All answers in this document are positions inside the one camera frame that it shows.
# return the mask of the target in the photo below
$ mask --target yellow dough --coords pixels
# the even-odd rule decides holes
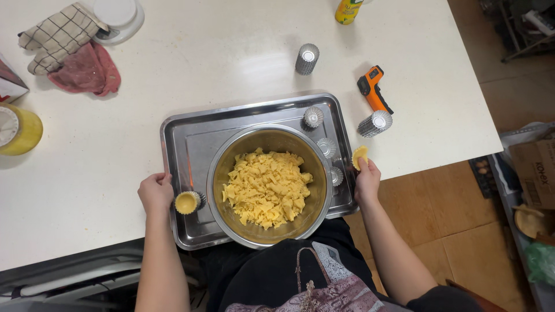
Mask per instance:
[[[175,210],[181,214],[190,214],[195,211],[199,199],[194,192],[183,192],[175,198]]]
[[[267,230],[293,221],[310,195],[306,185],[312,182],[312,174],[299,169],[304,162],[289,152],[264,154],[261,148],[236,155],[223,200],[241,216],[243,225],[249,221]]]
[[[360,167],[359,167],[359,158],[362,157],[364,159],[364,161],[366,162],[366,164],[368,163],[368,156],[366,156],[366,153],[368,152],[368,147],[362,145],[361,147],[355,149],[354,152],[352,152],[352,165],[355,166],[355,169],[360,171]]]

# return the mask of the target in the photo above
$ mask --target tiled floor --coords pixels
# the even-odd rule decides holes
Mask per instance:
[[[502,64],[506,51],[477,0],[448,1],[497,130],[555,121],[555,56]],[[452,279],[507,311],[533,310],[522,264],[509,257],[505,216],[482,197],[467,162],[382,181],[379,196],[438,283]],[[345,219],[380,289],[362,219]]]

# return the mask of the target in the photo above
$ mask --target person's left hand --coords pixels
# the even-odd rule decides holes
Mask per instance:
[[[171,174],[162,172],[149,176],[140,183],[137,193],[147,218],[152,215],[169,216],[169,207],[174,199]]]

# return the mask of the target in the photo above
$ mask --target plastic bag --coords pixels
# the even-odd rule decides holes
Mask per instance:
[[[555,286],[555,247],[535,242],[524,252],[531,271],[528,280],[532,283],[545,281]]]

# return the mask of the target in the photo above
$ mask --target metal baking tray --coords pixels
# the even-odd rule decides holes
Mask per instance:
[[[308,107],[316,106],[324,113],[324,122],[309,128],[303,121]],[[327,161],[343,171],[345,179],[334,187],[327,218],[337,218],[358,210],[355,201],[355,175],[351,167],[351,147],[345,130],[341,108],[329,93],[275,100],[236,107],[205,110],[169,117],[160,127],[164,169],[173,175],[176,194],[194,190],[206,195],[208,167],[218,149],[240,130],[264,123],[283,124],[295,128],[317,142],[330,138],[337,144],[336,154]],[[210,212],[210,202],[188,215],[171,206],[171,228],[175,243],[185,250],[195,250],[231,241]]]

